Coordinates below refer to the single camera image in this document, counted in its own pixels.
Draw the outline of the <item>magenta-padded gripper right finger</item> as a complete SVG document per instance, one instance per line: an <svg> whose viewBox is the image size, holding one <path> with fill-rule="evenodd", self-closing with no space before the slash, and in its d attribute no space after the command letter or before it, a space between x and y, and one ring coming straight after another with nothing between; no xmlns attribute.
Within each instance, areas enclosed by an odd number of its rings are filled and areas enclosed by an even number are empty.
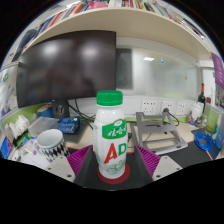
<svg viewBox="0 0 224 224"><path fill-rule="evenodd" d="M158 156L141 146L134 147L134 159L137 163L137 173L144 185L160 180L182 169L168 155Z"/></svg>

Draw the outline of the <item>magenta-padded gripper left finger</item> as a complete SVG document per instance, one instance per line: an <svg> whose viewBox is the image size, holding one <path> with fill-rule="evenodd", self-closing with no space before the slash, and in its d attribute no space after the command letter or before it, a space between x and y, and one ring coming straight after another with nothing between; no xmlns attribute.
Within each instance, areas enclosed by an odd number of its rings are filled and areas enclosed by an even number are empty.
<svg viewBox="0 0 224 224"><path fill-rule="evenodd" d="M93 188L98 183L92 145L79 149L68 157L59 156L45 170L84 188Z"/></svg>

